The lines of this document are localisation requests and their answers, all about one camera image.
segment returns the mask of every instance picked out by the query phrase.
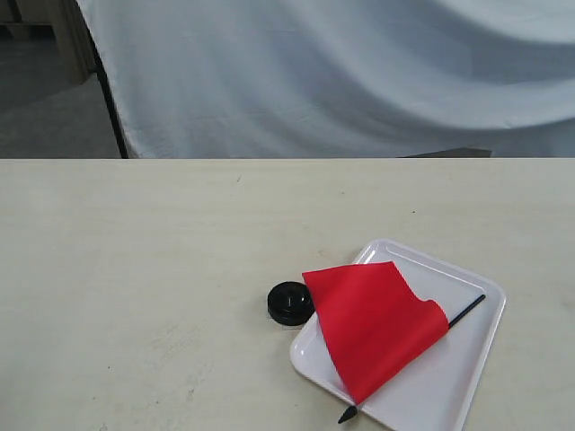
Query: black flag pole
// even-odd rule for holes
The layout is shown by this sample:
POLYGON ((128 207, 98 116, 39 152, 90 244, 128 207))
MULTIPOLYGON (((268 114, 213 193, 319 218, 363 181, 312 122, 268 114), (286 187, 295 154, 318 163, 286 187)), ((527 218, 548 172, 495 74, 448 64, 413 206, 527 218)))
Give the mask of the black flag pole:
MULTIPOLYGON (((467 305, 467 307, 462 312, 457 314, 457 316, 451 322, 449 322, 449 329, 451 330, 454 326, 456 326, 456 324, 459 323, 460 320, 462 320, 467 314, 469 314, 477 305, 482 303, 486 297, 487 296, 485 296, 485 295, 481 295, 475 301, 473 301, 472 303, 467 305)), ((348 420, 357 416, 358 413, 359 413, 359 410, 358 410, 357 406, 349 406, 343 412, 343 415, 341 415, 340 420, 338 420, 338 424, 342 424, 344 422, 347 422, 348 420)))

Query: red fabric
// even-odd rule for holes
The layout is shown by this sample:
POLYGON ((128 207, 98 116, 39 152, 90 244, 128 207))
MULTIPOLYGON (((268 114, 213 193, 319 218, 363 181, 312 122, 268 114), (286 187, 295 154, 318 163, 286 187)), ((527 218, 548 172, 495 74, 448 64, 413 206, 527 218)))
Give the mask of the red fabric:
POLYGON ((443 310, 417 298, 392 262, 306 272, 304 280, 356 405, 447 333, 443 310))

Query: jar lid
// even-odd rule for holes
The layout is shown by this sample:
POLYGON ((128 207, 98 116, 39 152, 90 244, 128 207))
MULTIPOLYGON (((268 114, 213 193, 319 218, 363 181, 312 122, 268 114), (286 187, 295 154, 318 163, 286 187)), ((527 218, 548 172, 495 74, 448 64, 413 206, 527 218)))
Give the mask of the jar lid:
POLYGON ((277 323, 299 326, 312 317, 315 308, 306 285, 286 281, 275 286, 268 294, 268 312, 277 323))

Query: white tray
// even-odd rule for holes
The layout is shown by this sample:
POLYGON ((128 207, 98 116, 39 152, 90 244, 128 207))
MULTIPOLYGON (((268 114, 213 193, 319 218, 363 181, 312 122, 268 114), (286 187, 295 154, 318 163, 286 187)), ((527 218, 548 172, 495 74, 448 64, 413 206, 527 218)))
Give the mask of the white tray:
MULTIPOLYGON (((449 320, 481 294, 487 299, 435 346, 409 364, 360 408, 396 431, 460 431, 500 321, 505 294, 490 280, 397 242, 371 242, 354 263, 392 260, 420 299, 434 299, 449 320)), ((351 403, 314 314, 291 345, 296 370, 351 403)))

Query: black cap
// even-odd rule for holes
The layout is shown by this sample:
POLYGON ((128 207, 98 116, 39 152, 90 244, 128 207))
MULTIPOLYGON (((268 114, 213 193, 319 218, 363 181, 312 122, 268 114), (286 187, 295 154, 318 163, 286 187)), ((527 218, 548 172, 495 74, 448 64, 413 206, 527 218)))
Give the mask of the black cap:
POLYGON ((312 296, 303 283, 286 281, 275 286, 268 294, 268 312, 274 321, 282 325, 302 325, 314 311, 312 296))

